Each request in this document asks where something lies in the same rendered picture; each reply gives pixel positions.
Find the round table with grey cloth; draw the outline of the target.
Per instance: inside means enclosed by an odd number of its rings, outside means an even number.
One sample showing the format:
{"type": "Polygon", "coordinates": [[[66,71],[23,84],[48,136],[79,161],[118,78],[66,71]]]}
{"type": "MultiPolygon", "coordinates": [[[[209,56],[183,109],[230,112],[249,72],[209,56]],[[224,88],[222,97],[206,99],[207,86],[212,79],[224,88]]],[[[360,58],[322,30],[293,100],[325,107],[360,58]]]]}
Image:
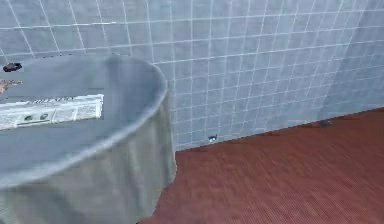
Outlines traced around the round table with grey cloth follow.
{"type": "Polygon", "coordinates": [[[137,224],[174,181],[169,87],[122,55],[40,58],[4,72],[0,104],[103,94],[101,117],[0,130],[0,224],[137,224]]]}

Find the white printed newspaper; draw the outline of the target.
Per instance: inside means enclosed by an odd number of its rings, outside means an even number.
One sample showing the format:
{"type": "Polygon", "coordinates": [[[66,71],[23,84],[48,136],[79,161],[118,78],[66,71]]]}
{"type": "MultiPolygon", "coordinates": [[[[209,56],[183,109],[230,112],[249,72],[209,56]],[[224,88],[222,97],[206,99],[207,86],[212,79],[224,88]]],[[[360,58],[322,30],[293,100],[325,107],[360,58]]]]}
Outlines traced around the white printed newspaper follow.
{"type": "Polygon", "coordinates": [[[0,130],[98,119],[103,98],[96,94],[0,104],[0,130]]]}

